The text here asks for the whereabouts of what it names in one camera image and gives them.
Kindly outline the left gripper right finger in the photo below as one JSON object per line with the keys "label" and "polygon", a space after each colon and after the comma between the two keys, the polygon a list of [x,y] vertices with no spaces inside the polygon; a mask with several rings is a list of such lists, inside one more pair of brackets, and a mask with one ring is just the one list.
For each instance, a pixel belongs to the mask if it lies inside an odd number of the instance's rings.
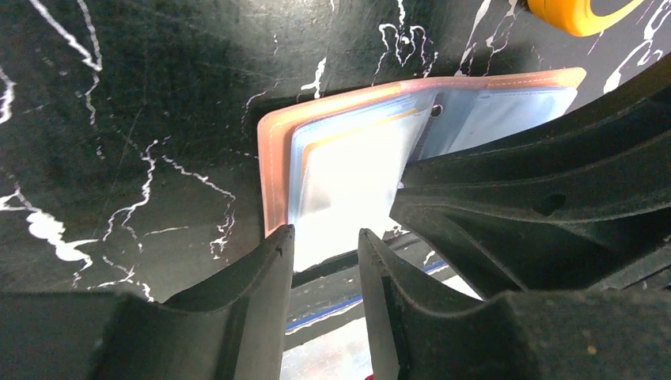
{"label": "left gripper right finger", "polygon": [[668,291],[462,294],[358,235],[376,379],[667,379]]}

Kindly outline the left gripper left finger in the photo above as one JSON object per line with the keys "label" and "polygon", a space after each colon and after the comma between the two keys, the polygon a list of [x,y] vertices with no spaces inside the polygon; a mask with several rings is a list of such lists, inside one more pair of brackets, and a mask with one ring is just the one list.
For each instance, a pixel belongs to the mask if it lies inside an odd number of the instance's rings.
{"label": "left gripper left finger", "polygon": [[4,293],[4,379],[277,379],[291,225],[163,303],[130,293]]}

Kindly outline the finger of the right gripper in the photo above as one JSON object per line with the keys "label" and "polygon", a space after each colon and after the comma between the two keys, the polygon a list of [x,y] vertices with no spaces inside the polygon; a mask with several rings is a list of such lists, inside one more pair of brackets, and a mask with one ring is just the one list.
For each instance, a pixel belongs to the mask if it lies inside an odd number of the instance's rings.
{"label": "finger of the right gripper", "polygon": [[410,164],[391,215],[478,295],[670,288],[670,59],[556,120]]}

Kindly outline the pink leather card holder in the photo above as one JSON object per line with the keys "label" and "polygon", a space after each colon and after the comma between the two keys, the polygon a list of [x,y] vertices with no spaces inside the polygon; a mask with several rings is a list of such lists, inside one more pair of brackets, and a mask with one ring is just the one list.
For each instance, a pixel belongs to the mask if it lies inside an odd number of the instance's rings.
{"label": "pink leather card holder", "polygon": [[581,67],[404,80],[273,111],[257,126],[264,229],[296,230],[302,272],[382,236],[406,166],[562,116]]}

